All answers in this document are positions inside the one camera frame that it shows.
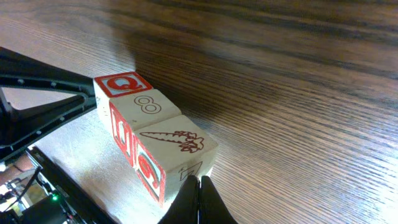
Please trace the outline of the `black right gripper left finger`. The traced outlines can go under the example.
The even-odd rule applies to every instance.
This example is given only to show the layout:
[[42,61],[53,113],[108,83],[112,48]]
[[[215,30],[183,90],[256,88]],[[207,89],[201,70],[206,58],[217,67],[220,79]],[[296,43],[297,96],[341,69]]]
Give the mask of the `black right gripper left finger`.
[[188,176],[158,224],[197,224],[199,186],[194,175]]

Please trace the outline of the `red letter U block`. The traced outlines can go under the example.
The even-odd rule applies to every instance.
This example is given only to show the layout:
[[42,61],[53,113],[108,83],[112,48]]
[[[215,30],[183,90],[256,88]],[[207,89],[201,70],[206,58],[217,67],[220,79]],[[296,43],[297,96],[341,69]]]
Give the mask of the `red letter U block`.
[[136,166],[136,131],[181,115],[180,109],[159,90],[147,90],[109,101],[112,136],[128,163]]

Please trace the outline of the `ice cream number four block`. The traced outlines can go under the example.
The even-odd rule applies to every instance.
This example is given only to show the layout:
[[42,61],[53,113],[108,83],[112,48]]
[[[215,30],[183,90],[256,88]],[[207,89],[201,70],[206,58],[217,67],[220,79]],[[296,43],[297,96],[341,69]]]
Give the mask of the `ice cream number four block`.
[[153,86],[136,72],[100,76],[93,79],[97,113],[105,129],[111,134],[112,124],[109,101],[120,100],[128,95],[152,90]]

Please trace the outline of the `red number nine block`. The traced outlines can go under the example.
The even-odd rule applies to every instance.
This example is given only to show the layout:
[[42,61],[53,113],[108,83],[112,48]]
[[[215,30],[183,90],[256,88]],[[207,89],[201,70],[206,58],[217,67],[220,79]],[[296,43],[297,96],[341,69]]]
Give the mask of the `red number nine block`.
[[210,175],[218,143],[184,115],[136,131],[136,173],[160,207],[168,207],[188,176]]

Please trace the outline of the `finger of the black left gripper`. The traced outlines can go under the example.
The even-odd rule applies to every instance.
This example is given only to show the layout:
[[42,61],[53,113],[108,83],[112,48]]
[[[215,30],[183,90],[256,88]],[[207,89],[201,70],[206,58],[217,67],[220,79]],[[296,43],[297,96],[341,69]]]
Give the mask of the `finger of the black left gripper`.
[[64,124],[96,108],[93,79],[1,48],[1,87],[72,94],[64,100],[24,110],[12,107],[1,93],[1,161]]

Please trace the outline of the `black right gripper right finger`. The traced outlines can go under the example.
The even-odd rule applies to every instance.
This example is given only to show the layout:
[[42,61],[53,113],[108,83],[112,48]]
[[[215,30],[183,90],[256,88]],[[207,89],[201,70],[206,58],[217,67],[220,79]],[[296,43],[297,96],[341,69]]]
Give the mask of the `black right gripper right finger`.
[[199,224],[238,224],[208,176],[201,177],[199,190]]

